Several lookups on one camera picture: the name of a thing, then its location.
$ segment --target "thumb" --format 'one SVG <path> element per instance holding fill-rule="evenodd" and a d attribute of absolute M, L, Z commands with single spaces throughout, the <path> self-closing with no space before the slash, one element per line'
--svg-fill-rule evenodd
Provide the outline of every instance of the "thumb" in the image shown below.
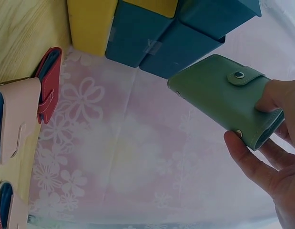
<path fill-rule="evenodd" d="M 265 86 L 262 98 L 255 104 L 255 108 L 262 112 L 271 112 L 282 108 L 282 95 L 285 93 L 286 83 L 279 80 L 269 81 Z"/>

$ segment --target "wallet snap button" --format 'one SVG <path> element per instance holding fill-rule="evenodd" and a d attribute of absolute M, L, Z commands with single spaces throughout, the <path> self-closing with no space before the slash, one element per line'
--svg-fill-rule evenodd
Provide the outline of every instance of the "wallet snap button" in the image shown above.
<path fill-rule="evenodd" d="M 176 92 L 176 94 L 177 94 L 179 97 L 181 97 L 181 95 L 180 95 L 179 91 L 175 91 L 175 92 Z"/>
<path fill-rule="evenodd" d="M 239 137 L 243 137 L 243 132 L 241 130 L 236 130 L 236 134 L 239 136 Z"/>
<path fill-rule="evenodd" d="M 244 78 L 244 73 L 242 72 L 235 72 L 234 77 L 237 79 L 243 79 Z"/>

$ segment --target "teal box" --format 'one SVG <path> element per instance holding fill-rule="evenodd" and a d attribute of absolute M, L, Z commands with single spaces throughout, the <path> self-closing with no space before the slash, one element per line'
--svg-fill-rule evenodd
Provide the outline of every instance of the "teal box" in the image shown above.
<path fill-rule="evenodd" d="M 173 18 L 119 0 L 106 57 L 130 67 L 138 67 L 151 48 L 159 45 L 158 39 L 172 21 Z"/>
<path fill-rule="evenodd" d="M 259 0 L 184 0 L 179 20 L 218 40 L 254 16 L 262 16 Z"/>
<path fill-rule="evenodd" d="M 155 46 L 155 49 L 151 49 L 153 54 L 148 54 L 144 58 L 140 64 L 140 69 L 169 79 L 224 44 L 225 36 L 219 40 L 214 40 L 176 19 L 159 42 L 161 46 Z"/>

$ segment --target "pink floral fabric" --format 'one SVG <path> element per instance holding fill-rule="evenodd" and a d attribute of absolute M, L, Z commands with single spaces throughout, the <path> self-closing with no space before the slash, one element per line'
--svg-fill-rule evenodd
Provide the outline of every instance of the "pink floral fabric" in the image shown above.
<path fill-rule="evenodd" d="M 295 36 L 270 13 L 230 33 L 214 53 L 270 78 L 295 79 Z M 224 130 L 166 83 L 71 49 L 36 149 L 31 214 L 98 224 L 274 216 L 270 197 L 230 158 Z"/>

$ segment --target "wallet strap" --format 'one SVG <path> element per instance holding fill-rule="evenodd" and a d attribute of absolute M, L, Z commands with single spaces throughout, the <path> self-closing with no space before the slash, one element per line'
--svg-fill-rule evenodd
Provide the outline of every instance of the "wallet strap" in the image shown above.
<path fill-rule="evenodd" d="M 51 90 L 51 92 L 47 96 L 47 98 L 41 104 L 38 105 L 37 113 L 43 114 L 44 112 L 46 112 L 47 109 L 49 108 L 53 98 L 54 98 L 54 90 Z"/>
<path fill-rule="evenodd" d="M 265 76 L 259 71 L 250 67 L 241 67 L 231 74 L 228 74 L 228 81 L 235 86 L 244 86 L 257 77 Z"/>

